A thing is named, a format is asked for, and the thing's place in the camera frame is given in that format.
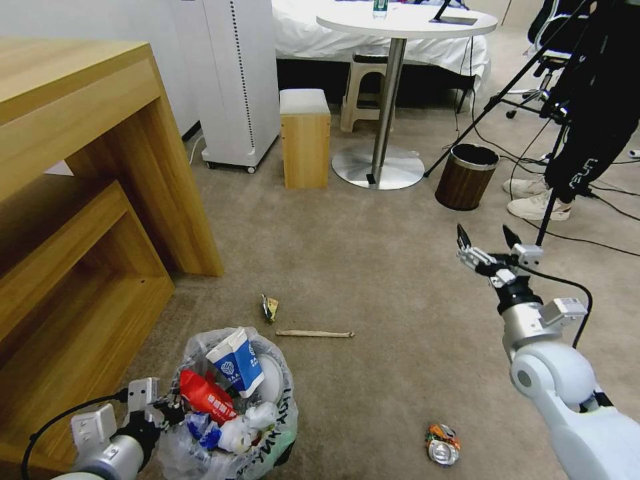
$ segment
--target sneaker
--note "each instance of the sneaker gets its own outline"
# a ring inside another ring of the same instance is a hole
[[[549,190],[549,186],[545,182],[545,176],[542,174],[528,180],[507,180],[502,184],[502,190],[509,193],[509,184],[511,184],[511,194],[514,198],[528,198]]]
[[[549,203],[551,190],[546,190],[538,195],[526,199],[512,200],[507,204],[507,210],[516,217],[526,220],[542,220]],[[564,203],[556,200],[551,211],[551,220],[566,220],[571,213],[572,203]]]

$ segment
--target wooden desk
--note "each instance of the wooden desk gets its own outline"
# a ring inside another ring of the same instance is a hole
[[[75,177],[42,175],[61,160]],[[2,478],[46,420],[118,388],[167,270],[223,273],[149,45],[0,38]],[[32,478],[74,454],[66,419]]]
[[[148,43],[0,38],[0,201],[65,159],[120,182],[167,270],[223,274]]]

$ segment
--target round table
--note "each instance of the round table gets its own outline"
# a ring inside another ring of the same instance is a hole
[[[316,20],[323,27],[371,37],[390,37],[387,74],[380,105],[378,132],[370,145],[351,147],[334,156],[331,166],[344,180],[374,190],[395,190],[419,182],[425,166],[418,154],[389,146],[391,113],[398,94],[400,70],[407,39],[456,38],[493,31],[498,20],[477,11],[446,8],[444,17],[475,19],[473,25],[431,22],[439,7],[390,3],[387,17],[373,18],[373,2],[330,1]]]

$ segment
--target water bottle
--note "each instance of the water bottle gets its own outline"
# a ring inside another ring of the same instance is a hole
[[[373,0],[373,18],[387,18],[387,4],[389,0]]]

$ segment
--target stool cushion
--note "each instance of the stool cushion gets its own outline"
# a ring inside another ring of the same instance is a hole
[[[329,114],[325,92],[320,89],[280,90],[280,115]]]

